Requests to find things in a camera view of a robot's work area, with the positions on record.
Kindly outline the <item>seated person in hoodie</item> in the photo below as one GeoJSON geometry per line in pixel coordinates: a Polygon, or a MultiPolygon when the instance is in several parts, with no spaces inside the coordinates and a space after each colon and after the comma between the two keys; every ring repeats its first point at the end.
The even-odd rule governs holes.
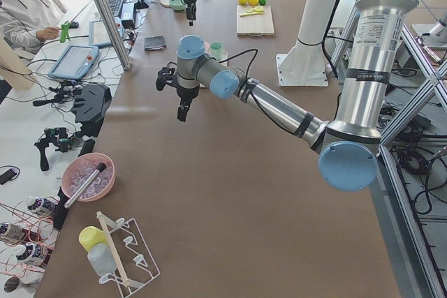
{"type": "Polygon", "coordinates": [[[67,10],[61,0],[1,0],[1,30],[13,47],[35,54],[59,36],[67,10]]]}

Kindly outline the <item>cream rabbit tray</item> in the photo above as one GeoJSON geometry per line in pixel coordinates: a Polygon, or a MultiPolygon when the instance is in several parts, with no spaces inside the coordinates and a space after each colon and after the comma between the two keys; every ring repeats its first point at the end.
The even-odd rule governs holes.
{"type": "Polygon", "coordinates": [[[227,66],[228,65],[228,52],[226,50],[222,50],[220,53],[220,57],[216,57],[214,54],[210,52],[210,56],[214,57],[220,64],[227,66]]]}

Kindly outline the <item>yellow plastic knife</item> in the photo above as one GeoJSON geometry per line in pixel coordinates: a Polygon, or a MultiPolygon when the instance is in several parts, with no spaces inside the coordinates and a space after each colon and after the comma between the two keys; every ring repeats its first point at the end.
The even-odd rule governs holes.
{"type": "Polygon", "coordinates": [[[264,12],[249,12],[249,13],[240,13],[239,17],[246,17],[251,15],[262,15],[264,12]]]}

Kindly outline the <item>grey cup on rack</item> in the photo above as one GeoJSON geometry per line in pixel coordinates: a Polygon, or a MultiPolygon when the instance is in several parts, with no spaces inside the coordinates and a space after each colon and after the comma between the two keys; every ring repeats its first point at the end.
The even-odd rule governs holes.
{"type": "Polygon", "coordinates": [[[95,244],[87,253],[90,265],[99,277],[114,273],[117,265],[108,245],[104,243],[95,244]]]}

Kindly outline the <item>pink bucket with ice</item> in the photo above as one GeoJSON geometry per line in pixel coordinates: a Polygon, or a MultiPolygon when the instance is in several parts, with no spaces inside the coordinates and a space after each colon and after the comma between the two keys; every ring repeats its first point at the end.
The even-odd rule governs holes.
{"type": "Polygon", "coordinates": [[[92,202],[104,197],[114,186],[116,174],[112,159],[102,153],[89,153],[76,158],[65,170],[62,176],[61,189],[65,196],[73,194],[97,172],[97,167],[103,163],[105,169],[85,189],[79,197],[81,202],[92,202]]]}

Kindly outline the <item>plastic bottle upper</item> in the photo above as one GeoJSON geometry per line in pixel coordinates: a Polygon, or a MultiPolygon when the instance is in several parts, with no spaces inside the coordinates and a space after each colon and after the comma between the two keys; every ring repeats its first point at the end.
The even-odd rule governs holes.
{"type": "Polygon", "coordinates": [[[40,218],[52,216],[56,209],[56,204],[53,201],[42,197],[29,196],[25,200],[25,204],[31,213],[40,218]]]}

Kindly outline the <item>aluminium frame post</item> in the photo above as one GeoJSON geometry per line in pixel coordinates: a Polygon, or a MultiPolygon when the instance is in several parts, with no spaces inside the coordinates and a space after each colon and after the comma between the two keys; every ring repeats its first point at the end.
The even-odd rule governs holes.
{"type": "Polygon", "coordinates": [[[112,46],[117,53],[118,59],[124,70],[129,70],[131,67],[131,60],[128,56],[127,50],[124,47],[123,40],[118,33],[117,25],[112,16],[107,0],[94,0],[99,14],[103,20],[105,30],[108,33],[112,46]]]}

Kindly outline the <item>green cup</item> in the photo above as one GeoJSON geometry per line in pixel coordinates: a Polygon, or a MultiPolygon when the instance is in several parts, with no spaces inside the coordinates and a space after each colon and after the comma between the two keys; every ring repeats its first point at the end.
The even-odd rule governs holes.
{"type": "Polygon", "coordinates": [[[220,41],[210,43],[210,54],[217,60],[222,60],[223,44],[220,41]]]}

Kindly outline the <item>blue teach pendant near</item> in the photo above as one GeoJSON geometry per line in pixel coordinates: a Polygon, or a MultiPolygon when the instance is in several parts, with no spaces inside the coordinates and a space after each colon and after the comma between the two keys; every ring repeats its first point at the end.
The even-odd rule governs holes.
{"type": "Polygon", "coordinates": [[[98,51],[97,46],[69,45],[47,75],[63,80],[79,80],[93,66],[98,51]]]}

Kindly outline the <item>yellow cup on rack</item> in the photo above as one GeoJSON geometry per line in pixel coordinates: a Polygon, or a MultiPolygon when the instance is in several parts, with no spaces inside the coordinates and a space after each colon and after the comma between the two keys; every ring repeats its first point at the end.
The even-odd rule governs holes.
{"type": "Polygon", "coordinates": [[[104,232],[96,226],[85,227],[78,236],[78,241],[81,246],[90,251],[95,245],[102,243],[108,245],[104,232]]]}

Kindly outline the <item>bamboo cutting board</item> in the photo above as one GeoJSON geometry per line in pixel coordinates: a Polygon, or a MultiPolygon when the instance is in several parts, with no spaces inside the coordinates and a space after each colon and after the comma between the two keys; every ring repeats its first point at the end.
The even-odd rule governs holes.
{"type": "Polygon", "coordinates": [[[263,6],[264,14],[239,17],[240,13],[245,13],[246,7],[253,6],[237,6],[237,24],[236,33],[239,36],[273,36],[274,23],[272,18],[272,10],[270,6],[263,6]]]}

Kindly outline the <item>green bowl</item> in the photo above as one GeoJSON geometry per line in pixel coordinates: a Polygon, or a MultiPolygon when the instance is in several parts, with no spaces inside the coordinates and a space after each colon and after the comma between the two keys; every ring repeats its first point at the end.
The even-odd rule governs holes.
{"type": "Polygon", "coordinates": [[[170,7],[175,11],[181,11],[187,7],[184,0],[183,0],[183,2],[169,0],[169,4],[170,4],[170,7]]]}

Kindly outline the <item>blue teach pendant far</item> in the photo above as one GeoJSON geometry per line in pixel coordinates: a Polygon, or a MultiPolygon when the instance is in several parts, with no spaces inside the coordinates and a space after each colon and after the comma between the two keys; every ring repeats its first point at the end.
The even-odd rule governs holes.
{"type": "MultiPolygon", "coordinates": [[[[121,39],[124,38],[124,28],[122,21],[118,17],[114,17],[115,26],[121,39]]],[[[101,47],[109,47],[112,45],[106,27],[102,20],[94,20],[89,23],[89,45],[101,47]]]]}

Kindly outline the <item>grey folded cloth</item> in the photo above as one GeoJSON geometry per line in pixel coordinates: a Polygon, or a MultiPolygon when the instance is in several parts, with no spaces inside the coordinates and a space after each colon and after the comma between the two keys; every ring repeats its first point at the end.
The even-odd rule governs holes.
{"type": "Polygon", "coordinates": [[[166,46],[163,36],[152,36],[144,39],[144,51],[162,50],[166,46]]]}

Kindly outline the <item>blue teach pendant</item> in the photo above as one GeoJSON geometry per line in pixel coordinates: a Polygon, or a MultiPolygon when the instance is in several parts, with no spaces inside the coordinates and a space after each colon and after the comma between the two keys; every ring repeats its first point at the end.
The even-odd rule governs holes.
{"type": "MultiPolygon", "coordinates": [[[[121,39],[124,38],[124,28],[122,21],[118,17],[114,17],[115,26],[121,39]]],[[[101,47],[109,47],[112,45],[106,27],[102,20],[94,20],[89,23],[89,45],[101,47]]]]}
{"type": "Polygon", "coordinates": [[[98,51],[97,46],[69,45],[47,75],[63,80],[79,80],[93,66],[98,51]]]}

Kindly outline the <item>plastic bottle lower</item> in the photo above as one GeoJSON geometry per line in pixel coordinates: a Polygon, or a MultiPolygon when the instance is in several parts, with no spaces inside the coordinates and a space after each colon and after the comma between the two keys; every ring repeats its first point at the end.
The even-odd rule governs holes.
{"type": "Polygon", "coordinates": [[[46,268],[50,258],[49,250],[35,243],[19,244],[13,248],[13,255],[22,264],[46,268]]]}

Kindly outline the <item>green clamp tool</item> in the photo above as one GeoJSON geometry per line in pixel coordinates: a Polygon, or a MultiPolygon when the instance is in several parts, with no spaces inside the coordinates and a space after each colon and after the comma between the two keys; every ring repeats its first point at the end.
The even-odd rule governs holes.
{"type": "Polygon", "coordinates": [[[66,21],[61,25],[60,43],[65,43],[67,40],[70,40],[70,25],[71,23],[69,21],[66,21]]]}

